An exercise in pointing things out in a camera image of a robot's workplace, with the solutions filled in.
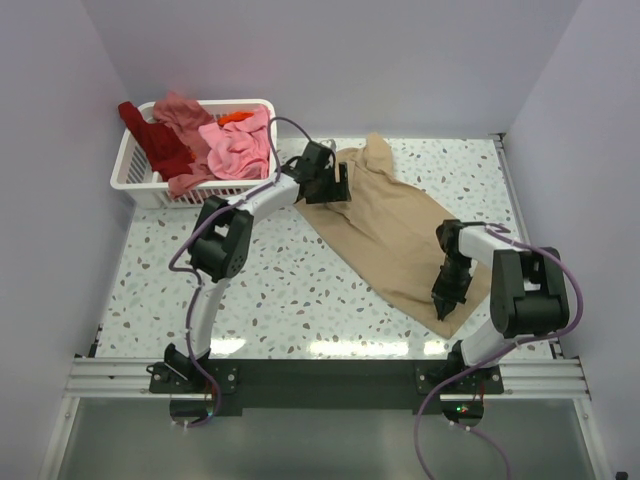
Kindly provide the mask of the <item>beige t shirt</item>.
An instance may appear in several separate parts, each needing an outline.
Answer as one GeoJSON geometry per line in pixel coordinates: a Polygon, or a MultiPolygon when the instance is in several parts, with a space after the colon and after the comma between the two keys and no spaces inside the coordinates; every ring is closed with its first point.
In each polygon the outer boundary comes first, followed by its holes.
{"type": "Polygon", "coordinates": [[[431,290],[444,262],[437,227],[450,213],[394,175],[391,147],[377,133],[364,147],[345,148],[351,199],[296,208],[322,240],[387,303],[444,338],[451,338],[486,299],[488,267],[477,265],[464,304],[438,320],[431,290]]]}

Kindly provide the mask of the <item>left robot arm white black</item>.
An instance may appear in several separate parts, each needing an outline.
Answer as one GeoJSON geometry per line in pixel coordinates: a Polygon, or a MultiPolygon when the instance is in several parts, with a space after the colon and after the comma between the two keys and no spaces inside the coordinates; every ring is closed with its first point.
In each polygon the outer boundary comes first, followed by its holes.
{"type": "Polygon", "coordinates": [[[169,344],[163,360],[149,366],[149,390],[160,393],[227,392],[208,365],[219,304],[249,256],[253,227],[300,201],[324,205],[351,200],[348,167],[329,147],[314,141],[248,191],[207,198],[194,230],[169,262],[169,270],[195,277],[181,340],[169,344]]]}

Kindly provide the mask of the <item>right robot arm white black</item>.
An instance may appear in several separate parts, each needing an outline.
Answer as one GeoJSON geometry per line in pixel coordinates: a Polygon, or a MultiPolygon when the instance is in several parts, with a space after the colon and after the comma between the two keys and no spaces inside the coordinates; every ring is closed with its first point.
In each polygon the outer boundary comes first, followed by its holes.
{"type": "Polygon", "coordinates": [[[519,343],[547,338],[569,325],[565,281],[572,276],[553,247],[536,247],[507,237],[509,230],[485,222],[445,220],[437,227],[445,254],[431,296],[439,320],[466,302],[471,269],[490,269],[489,319],[471,336],[456,342],[443,367],[429,382],[469,392],[519,343]]]}

